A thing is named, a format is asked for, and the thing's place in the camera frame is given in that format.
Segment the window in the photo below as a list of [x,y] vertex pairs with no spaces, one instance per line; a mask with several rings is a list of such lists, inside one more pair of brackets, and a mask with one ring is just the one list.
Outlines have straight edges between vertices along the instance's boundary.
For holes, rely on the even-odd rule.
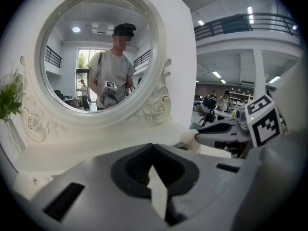
[[[89,73],[90,70],[87,66],[90,59],[102,50],[79,50],[78,52],[78,61],[77,61],[77,70],[76,70],[76,89],[81,88],[80,80],[83,79],[89,87]],[[90,98],[92,102],[96,102],[97,95],[90,89]]]

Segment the flower vase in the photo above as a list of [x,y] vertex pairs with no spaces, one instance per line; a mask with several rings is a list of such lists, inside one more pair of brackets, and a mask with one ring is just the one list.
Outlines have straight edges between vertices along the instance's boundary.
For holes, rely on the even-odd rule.
[[12,120],[4,121],[4,127],[8,132],[10,141],[13,145],[13,150],[16,155],[20,155],[25,149],[26,146],[20,137],[14,123]]

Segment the desk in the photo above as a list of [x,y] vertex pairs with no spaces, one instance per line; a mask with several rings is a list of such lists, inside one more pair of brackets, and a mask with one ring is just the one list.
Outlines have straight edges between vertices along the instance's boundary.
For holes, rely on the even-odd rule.
[[64,99],[63,101],[74,108],[79,108],[80,106],[80,98]]
[[226,113],[226,112],[223,112],[223,111],[219,111],[219,110],[214,110],[214,112],[215,112],[216,116],[221,116],[221,117],[224,117],[224,118],[227,118],[227,119],[232,118],[232,114],[229,114],[229,113]]

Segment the ornate mirror frame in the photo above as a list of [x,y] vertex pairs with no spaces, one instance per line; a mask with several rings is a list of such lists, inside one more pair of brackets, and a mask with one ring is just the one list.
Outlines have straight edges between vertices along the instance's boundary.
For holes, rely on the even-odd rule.
[[146,124],[165,122],[171,109],[165,77],[170,73],[165,67],[171,64],[167,59],[167,42],[164,23],[157,9],[149,0],[125,0],[133,5],[152,25],[151,57],[147,74],[129,98],[119,105],[103,112],[85,113],[65,108],[52,91],[44,67],[45,47],[49,35],[61,16],[73,6],[85,0],[62,0],[55,2],[46,18],[38,26],[37,34],[29,46],[27,57],[21,57],[25,66],[25,84],[22,97],[22,119],[27,135],[35,142],[46,140],[53,130],[61,129],[98,129],[124,120],[142,121]]

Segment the mirror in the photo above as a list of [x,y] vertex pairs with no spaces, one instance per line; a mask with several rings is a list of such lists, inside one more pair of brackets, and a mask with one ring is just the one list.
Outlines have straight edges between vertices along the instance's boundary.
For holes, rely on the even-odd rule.
[[151,57],[150,28],[124,0],[87,0],[65,12],[49,36],[45,70],[62,105],[97,112],[138,87]]

